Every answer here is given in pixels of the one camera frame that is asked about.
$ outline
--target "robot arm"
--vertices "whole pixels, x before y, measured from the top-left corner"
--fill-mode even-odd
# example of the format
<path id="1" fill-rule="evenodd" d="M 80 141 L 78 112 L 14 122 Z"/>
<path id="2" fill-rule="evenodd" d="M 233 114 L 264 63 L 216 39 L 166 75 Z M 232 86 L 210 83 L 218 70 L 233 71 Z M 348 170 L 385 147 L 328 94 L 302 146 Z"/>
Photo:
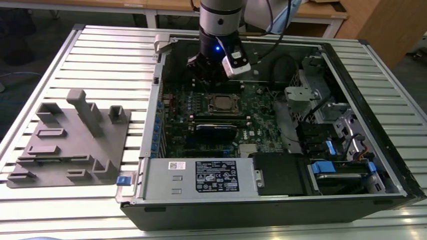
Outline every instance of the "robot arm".
<path id="1" fill-rule="evenodd" d="M 272 9 L 273 23 L 269 22 L 270 18 L 265 17 L 269 10 L 258 11 L 260 5 L 265 6 L 266 1 Z M 273 30 L 278 27 L 284 29 L 286 13 L 293 15 L 301 3 L 301 0 L 289 1 L 292 11 L 288 11 L 286 0 L 200 0 L 200 51 L 186 63 L 188 69 L 200 81 L 210 84 L 225 82 L 250 70 L 237 32 L 244 5 L 245 21 L 265 30 Z"/>

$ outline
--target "floor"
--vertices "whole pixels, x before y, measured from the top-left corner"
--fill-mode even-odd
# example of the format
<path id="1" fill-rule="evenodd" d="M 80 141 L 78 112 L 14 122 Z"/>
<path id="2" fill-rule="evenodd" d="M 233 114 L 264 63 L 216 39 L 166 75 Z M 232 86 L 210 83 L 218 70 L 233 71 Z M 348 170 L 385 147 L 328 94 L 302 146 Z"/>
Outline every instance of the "floor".
<path id="1" fill-rule="evenodd" d="M 136 24 L 142 27 L 145 24 L 144 16 L 121 13 L 61 11 L 58 16 L 60 18 L 54 20 L 49 11 L 32 11 L 32 21 L 37 30 L 36 34 L 26 37 L 26 42 L 34 54 L 34 61 L 21 66 L 7 66 L 0 61 L 0 76 L 7 72 L 36 72 L 42 74 L 73 25 L 77 23 L 121 27 L 134 27 Z M 162 16 L 158 21 L 161 28 L 182 29 L 181 26 L 184 26 L 184 29 L 196 30 L 198 27 L 194 17 Z M 412 61 L 410 57 L 405 56 L 392 72 L 420 107 L 427 111 L 427 65 Z M 40 77 L 36 75 L 9 75 L 0 79 L 0 83 L 5 86 L 5 91 L 0 93 L 0 139 L 2 139 L 20 113 L 38 79 Z"/>

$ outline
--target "slotted metal table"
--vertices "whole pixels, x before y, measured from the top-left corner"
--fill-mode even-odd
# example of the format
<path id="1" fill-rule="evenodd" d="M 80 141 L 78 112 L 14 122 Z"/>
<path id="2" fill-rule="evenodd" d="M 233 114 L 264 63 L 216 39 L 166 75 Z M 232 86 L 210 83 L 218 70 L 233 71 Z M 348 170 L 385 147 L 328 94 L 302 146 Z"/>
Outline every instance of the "slotted metal table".
<path id="1" fill-rule="evenodd" d="M 37 125 L 40 103 L 66 101 L 84 89 L 88 102 L 132 110 L 121 171 L 138 164 L 150 82 L 154 35 L 196 31 L 86 25 L 70 31 L 44 77 L 0 144 L 0 239 L 412 239 L 427 236 L 427 200 L 377 212 L 350 223 L 208 231 L 140 231 L 118 208 L 116 185 L 9 189 L 7 174 Z M 286 37 L 332 45 L 366 103 L 421 188 L 427 189 L 427 116 L 368 45 L 357 40 Z"/>

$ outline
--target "warning label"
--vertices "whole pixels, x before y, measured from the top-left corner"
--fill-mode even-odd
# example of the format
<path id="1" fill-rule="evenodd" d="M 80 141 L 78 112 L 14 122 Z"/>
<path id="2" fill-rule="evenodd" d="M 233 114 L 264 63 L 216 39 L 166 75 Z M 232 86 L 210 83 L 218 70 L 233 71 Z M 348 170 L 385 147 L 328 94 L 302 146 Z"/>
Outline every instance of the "warning label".
<path id="1" fill-rule="evenodd" d="M 198 193 L 238 192 L 236 161 L 196 161 L 194 189 Z"/>

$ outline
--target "gray plastic post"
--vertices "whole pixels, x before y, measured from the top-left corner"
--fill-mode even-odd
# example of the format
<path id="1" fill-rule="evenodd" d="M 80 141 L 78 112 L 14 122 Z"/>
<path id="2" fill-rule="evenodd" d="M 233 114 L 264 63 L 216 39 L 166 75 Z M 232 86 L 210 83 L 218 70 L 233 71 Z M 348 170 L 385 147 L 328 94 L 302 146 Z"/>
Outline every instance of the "gray plastic post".
<path id="1" fill-rule="evenodd" d="M 70 89 L 66 95 L 66 102 L 73 105 L 81 122 L 86 126 L 92 136 L 94 138 L 102 136 L 102 129 L 86 103 L 85 91 L 81 89 Z"/>

